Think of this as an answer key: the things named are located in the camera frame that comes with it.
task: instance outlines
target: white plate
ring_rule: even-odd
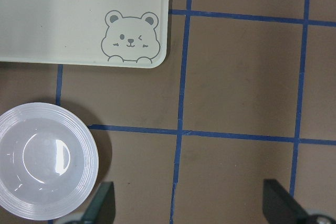
[[[97,173],[94,139],[71,112],[28,103],[0,116],[0,205],[9,212],[64,216],[88,197]]]
[[[0,61],[161,64],[169,0],[0,0]]]

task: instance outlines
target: white tray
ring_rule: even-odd
[[[0,0],[0,61],[154,68],[169,0]]]

